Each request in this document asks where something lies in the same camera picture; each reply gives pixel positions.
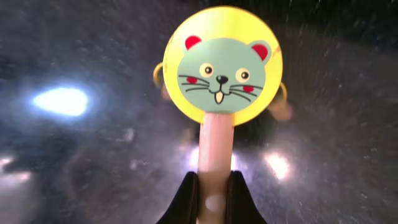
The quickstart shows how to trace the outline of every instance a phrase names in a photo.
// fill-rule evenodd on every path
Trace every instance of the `nose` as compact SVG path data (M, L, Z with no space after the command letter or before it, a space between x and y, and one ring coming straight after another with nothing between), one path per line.
M218 75L218 76L216 77L216 80L217 80L217 82L218 82L219 84L222 85L222 84L228 82L228 77L226 77L225 75Z

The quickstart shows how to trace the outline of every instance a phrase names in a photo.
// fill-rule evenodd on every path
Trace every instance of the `wooden handle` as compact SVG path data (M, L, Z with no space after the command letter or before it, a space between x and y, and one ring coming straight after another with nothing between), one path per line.
M231 114L206 113L199 140L199 224L225 223L233 136Z

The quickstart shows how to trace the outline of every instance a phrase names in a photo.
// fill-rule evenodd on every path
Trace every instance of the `hand drum toy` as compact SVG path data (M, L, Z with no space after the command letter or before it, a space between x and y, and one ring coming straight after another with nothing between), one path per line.
M233 127L265 110L282 87L282 52L250 12L213 7L171 36L163 62L171 100L201 124L198 174L185 177L159 223L265 223L239 171L231 172Z

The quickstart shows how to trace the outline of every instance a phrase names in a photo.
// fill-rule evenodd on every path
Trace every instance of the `eye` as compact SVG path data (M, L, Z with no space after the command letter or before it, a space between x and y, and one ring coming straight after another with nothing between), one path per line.
M240 83L245 83L249 80L250 78L250 73L249 70L245 68L240 68L238 71L236 71L236 80Z
M213 74L213 70L214 70L213 66L210 65L209 63L204 63L199 68L200 75L205 78L210 77Z

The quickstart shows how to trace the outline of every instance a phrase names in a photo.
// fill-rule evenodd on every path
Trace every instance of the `black granite surface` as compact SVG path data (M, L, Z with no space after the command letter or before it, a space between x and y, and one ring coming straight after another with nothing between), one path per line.
M270 25L295 109L236 128L235 168L263 217L397 223L394 0L0 1L0 223L155 223L195 170L198 125L161 99L152 69L184 19L219 4ZM32 104L59 87L87 94L82 116Z

